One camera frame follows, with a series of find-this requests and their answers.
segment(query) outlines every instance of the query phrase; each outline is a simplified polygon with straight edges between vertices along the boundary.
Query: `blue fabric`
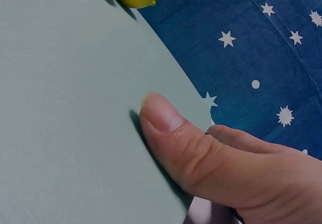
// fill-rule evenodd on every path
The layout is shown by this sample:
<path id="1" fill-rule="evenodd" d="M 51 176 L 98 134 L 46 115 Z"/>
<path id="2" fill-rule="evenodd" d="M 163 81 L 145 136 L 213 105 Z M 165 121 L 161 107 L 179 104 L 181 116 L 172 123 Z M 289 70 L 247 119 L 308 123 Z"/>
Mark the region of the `blue fabric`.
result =
<path id="1" fill-rule="evenodd" d="M 322 0 L 159 0 L 140 12 L 200 96 L 217 96 L 216 124 L 322 159 Z M 236 39 L 224 48 L 229 31 Z M 286 106 L 294 119 L 283 125 Z"/>

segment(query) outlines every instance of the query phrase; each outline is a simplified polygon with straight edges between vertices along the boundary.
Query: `white dot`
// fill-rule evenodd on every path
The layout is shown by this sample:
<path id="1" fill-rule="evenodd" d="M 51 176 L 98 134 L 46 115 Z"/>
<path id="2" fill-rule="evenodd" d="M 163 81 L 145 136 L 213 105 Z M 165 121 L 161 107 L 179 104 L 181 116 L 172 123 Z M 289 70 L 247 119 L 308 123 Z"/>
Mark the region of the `white dot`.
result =
<path id="1" fill-rule="evenodd" d="M 260 82 L 258 80 L 253 80 L 252 87 L 258 89 L 260 87 Z"/>

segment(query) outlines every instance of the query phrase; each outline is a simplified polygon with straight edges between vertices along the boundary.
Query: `finger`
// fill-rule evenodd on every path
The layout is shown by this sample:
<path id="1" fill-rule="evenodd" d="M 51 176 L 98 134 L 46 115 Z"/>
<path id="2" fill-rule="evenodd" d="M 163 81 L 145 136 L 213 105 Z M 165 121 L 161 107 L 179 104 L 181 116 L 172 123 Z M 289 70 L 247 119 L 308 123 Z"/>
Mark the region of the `finger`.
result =
<path id="1" fill-rule="evenodd" d="M 245 204 L 256 191 L 256 180 L 265 179 L 269 172 L 267 156 L 232 148 L 205 135 L 159 94 L 145 97 L 140 122 L 156 159 L 192 195 L 235 207 Z"/>
<path id="2" fill-rule="evenodd" d="M 223 125 L 214 125 L 207 130 L 207 134 L 223 144 L 233 148 L 258 154 L 272 154 L 289 151 L 290 149 L 279 144 L 265 142 L 244 131 L 229 128 Z"/>

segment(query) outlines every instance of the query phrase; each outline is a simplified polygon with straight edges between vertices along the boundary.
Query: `knuckle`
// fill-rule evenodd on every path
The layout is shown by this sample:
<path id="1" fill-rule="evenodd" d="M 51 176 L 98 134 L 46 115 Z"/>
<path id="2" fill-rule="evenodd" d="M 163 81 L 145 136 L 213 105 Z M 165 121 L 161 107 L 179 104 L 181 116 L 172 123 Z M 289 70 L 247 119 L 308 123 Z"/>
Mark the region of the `knuckle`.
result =
<path id="1" fill-rule="evenodd" d="M 179 182 L 185 191 L 194 193 L 219 165 L 223 145 L 209 135 L 190 141 L 191 148 L 182 155 Z"/>

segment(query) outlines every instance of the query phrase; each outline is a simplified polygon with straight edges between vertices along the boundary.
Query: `star print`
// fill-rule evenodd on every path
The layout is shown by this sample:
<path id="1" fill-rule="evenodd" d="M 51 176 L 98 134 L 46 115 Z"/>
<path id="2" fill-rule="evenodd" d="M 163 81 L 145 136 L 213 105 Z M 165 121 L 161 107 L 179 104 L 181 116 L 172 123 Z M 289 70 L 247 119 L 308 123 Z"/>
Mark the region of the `star print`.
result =
<path id="1" fill-rule="evenodd" d="M 206 97 L 203 98 L 204 103 L 209 107 L 218 107 L 216 103 L 214 103 L 214 100 L 217 98 L 217 96 L 210 97 L 209 93 L 207 92 Z"/>
<path id="2" fill-rule="evenodd" d="M 230 45 L 231 47 L 233 47 L 232 41 L 235 40 L 236 38 L 230 36 L 230 31 L 227 34 L 225 34 L 224 32 L 221 32 L 221 34 L 222 34 L 222 38 L 218 40 L 224 42 L 223 47 L 226 48 L 227 45 Z"/>
<path id="3" fill-rule="evenodd" d="M 292 33 L 292 36 L 290 37 L 290 39 L 294 40 L 294 45 L 296 45 L 297 43 L 302 44 L 301 39 L 303 37 L 298 35 L 298 31 L 296 31 L 295 33 L 291 31 L 291 33 Z"/>
<path id="4" fill-rule="evenodd" d="M 278 116 L 278 123 L 281 123 L 283 127 L 286 125 L 291 125 L 292 120 L 294 119 L 292 112 L 290 109 L 288 109 L 288 106 L 285 108 L 281 107 L 280 113 L 276 114 Z"/>
<path id="5" fill-rule="evenodd" d="M 268 14 L 268 16 L 270 17 L 271 14 L 274 14 L 275 12 L 273 11 L 273 6 L 268 6 L 267 3 L 265 3 L 265 6 L 264 5 L 261 5 L 261 7 L 264 9 L 263 10 L 263 14 L 266 13 Z"/>

